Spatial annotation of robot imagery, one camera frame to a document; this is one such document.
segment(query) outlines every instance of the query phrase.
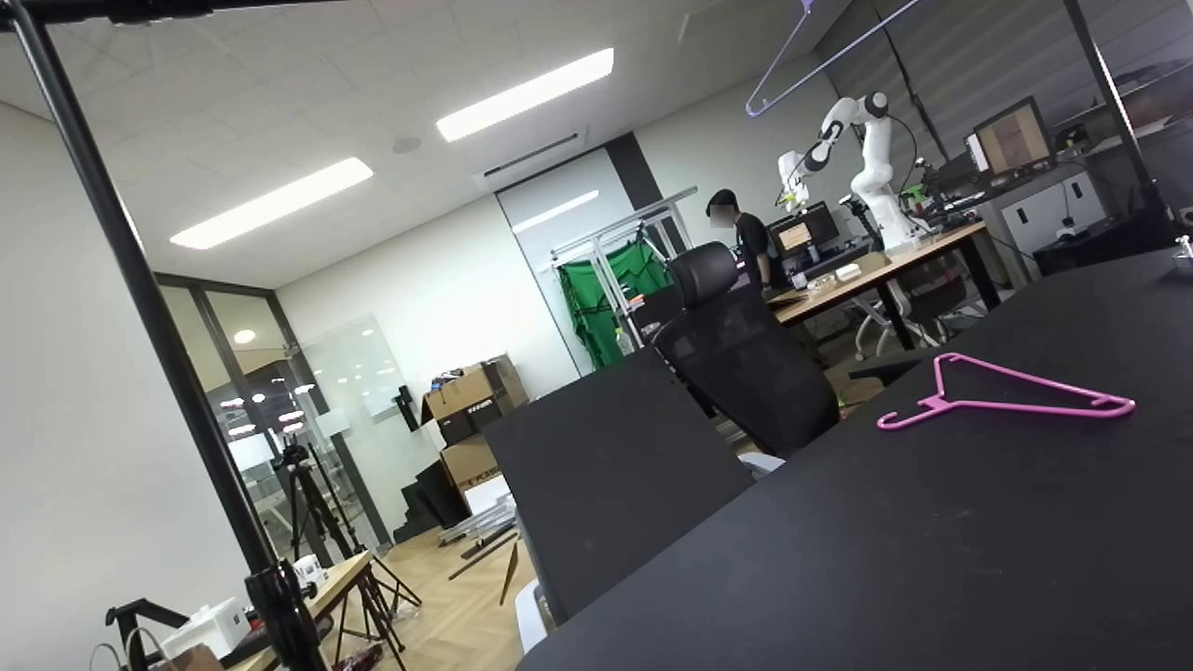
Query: person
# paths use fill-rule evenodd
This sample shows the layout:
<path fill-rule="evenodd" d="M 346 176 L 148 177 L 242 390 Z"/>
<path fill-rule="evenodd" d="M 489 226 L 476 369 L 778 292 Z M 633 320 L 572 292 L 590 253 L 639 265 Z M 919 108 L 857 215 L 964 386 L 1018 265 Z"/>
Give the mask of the person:
<path fill-rule="evenodd" d="M 766 294 L 776 292 L 773 236 L 754 212 L 737 210 L 737 192 L 718 188 L 708 197 L 704 215 L 737 231 L 737 260 L 745 265 L 749 284 L 760 287 Z"/>

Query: black tabletop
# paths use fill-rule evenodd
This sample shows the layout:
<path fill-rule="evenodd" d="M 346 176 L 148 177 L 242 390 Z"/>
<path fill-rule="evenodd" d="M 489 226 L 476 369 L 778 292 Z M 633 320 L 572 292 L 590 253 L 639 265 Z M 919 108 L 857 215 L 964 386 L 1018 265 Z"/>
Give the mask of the black tabletop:
<path fill-rule="evenodd" d="M 1193 668 L 1193 279 L 1167 253 L 1068 270 L 955 350 L 1136 413 L 873 427 L 931 386 L 920 366 L 524 668 Z"/>

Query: computer monitor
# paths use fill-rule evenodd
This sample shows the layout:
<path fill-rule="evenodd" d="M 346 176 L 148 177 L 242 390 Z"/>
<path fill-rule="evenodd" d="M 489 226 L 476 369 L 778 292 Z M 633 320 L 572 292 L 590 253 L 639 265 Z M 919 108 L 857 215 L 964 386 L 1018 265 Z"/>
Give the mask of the computer monitor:
<path fill-rule="evenodd" d="M 1052 165 L 1052 140 L 1044 134 L 1044 119 L 1038 108 L 1038 98 L 1026 98 L 1012 104 L 1008 113 L 993 114 L 972 129 L 977 140 L 969 140 L 972 165 L 1000 176 L 1022 176 L 1041 172 Z"/>
<path fill-rule="evenodd" d="M 808 226 L 816 247 L 828 247 L 828 242 L 837 242 L 843 236 L 826 200 L 814 200 L 807 212 L 792 212 L 792 215 L 776 219 L 773 231 L 797 226 L 797 223 Z"/>
<path fill-rule="evenodd" d="M 788 226 L 776 226 L 776 237 L 778 237 L 778 253 L 793 253 L 814 242 L 814 231 L 808 231 L 808 223 L 793 219 Z"/>

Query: cabinet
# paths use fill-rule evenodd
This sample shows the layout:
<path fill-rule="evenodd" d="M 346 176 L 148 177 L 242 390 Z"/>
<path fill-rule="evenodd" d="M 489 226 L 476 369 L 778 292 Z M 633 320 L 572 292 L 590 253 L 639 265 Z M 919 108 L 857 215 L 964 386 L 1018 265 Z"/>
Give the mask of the cabinet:
<path fill-rule="evenodd" d="M 1090 172 L 1062 176 L 1056 181 L 1038 177 L 1000 197 L 1000 215 L 1022 253 L 1038 253 L 1062 237 L 1062 231 L 1087 231 L 1107 219 L 1107 210 Z"/>

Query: cardboard box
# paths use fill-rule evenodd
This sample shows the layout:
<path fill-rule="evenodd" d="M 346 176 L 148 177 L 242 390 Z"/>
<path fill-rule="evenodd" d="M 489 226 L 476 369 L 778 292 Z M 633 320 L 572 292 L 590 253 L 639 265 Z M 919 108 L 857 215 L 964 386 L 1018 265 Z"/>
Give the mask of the cardboard box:
<path fill-rule="evenodd" d="M 471 488 L 476 479 L 498 478 L 498 458 L 481 436 L 463 438 L 463 443 L 447 443 L 445 466 L 447 466 L 454 488 Z"/>
<path fill-rule="evenodd" d="M 501 420 L 505 408 L 489 398 L 467 408 L 467 417 L 474 420 L 476 431 L 485 431 L 485 425 Z"/>
<path fill-rule="evenodd" d="M 453 417 L 489 398 L 501 413 L 527 406 L 524 381 L 509 354 L 467 366 L 454 381 L 426 396 L 432 417 Z"/>
<path fill-rule="evenodd" d="M 445 443 L 463 443 L 471 436 L 476 436 L 474 413 L 453 413 L 453 417 L 437 417 Z"/>

